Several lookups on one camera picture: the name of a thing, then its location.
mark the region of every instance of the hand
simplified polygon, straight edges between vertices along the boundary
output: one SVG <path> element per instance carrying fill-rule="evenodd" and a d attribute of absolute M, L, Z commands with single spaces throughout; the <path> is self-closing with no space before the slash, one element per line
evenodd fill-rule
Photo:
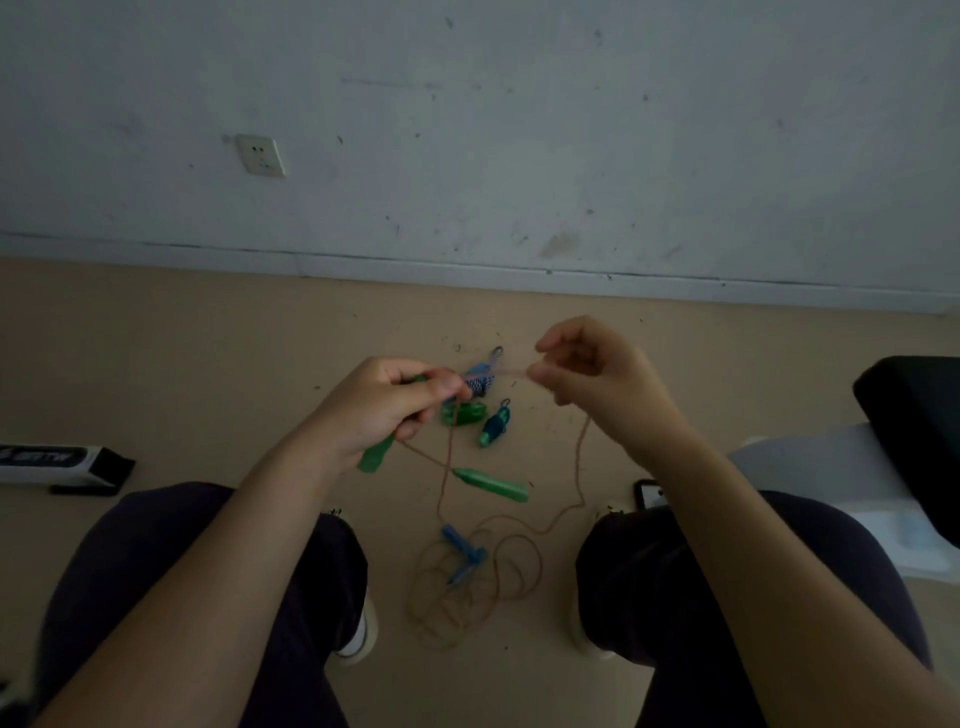
<path fill-rule="evenodd" d="M 424 375 L 427 381 L 413 378 Z M 409 440 L 449 397 L 469 400 L 469 387 L 448 369 L 412 359 L 371 357 L 350 372 L 287 441 L 332 456 L 341 470 L 394 433 Z"/>
<path fill-rule="evenodd" d="M 587 412 L 642 467 L 694 434 L 646 355 L 595 319 L 556 324 L 536 349 L 543 360 L 527 376 L 560 406 L 573 402 Z"/>

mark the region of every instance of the forearm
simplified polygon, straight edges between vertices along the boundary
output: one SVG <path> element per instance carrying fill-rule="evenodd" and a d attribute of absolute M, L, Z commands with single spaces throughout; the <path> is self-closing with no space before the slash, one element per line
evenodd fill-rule
<path fill-rule="evenodd" d="M 36 722 L 234 726 L 334 471 L 281 446 Z"/>
<path fill-rule="evenodd" d="M 688 433 L 648 465 L 772 725 L 956 724 L 955 698 L 722 454 Z"/>

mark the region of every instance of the black cushion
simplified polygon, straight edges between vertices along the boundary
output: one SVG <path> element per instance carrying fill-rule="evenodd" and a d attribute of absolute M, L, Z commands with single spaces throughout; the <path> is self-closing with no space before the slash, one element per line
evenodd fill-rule
<path fill-rule="evenodd" d="M 960 547 L 960 358 L 880 359 L 853 395 L 933 527 Z"/>

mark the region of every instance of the dark pants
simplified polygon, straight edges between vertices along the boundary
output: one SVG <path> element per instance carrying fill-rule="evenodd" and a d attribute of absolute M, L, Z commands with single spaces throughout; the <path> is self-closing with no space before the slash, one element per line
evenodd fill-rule
<path fill-rule="evenodd" d="M 184 483 L 134 493 L 93 527 L 43 624 L 39 709 L 189 548 L 231 492 Z M 929 666 L 906 589 L 866 529 L 822 503 L 764 495 Z M 641 723 L 763 724 L 727 625 L 669 509 L 597 523 L 577 558 L 577 582 L 590 639 L 656 668 Z M 241 725 L 346 726 L 324 663 L 356 630 L 366 587 L 367 562 L 352 531 L 321 516 L 280 605 Z"/>
<path fill-rule="evenodd" d="M 824 503 L 763 493 L 780 517 L 927 667 L 913 602 L 880 544 Z M 577 557 L 590 641 L 653 667 L 638 725 L 766 725 L 720 607 L 669 508 L 611 514 Z"/>
<path fill-rule="evenodd" d="M 233 491 L 182 483 L 132 493 L 86 535 L 40 634 L 41 710 L 190 547 Z M 349 526 L 320 516 L 276 615 L 242 726 L 343 726 L 324 663 L 356 632 L 367 560 Z"/>

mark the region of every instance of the left hand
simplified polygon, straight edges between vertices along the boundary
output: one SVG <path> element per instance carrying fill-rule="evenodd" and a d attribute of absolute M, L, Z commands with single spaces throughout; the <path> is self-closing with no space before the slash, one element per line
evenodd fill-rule
<path fill-rule="evenodd" d="M 413 381 L 417 375 L 427 381 Z M 413 359 L 371 357 L 334 387 L 288 440 L 325 451 L 346 470 L 391 433 L 409 440 L 447 398 L 469 400 L 471 395 L 448 369 Z"/>

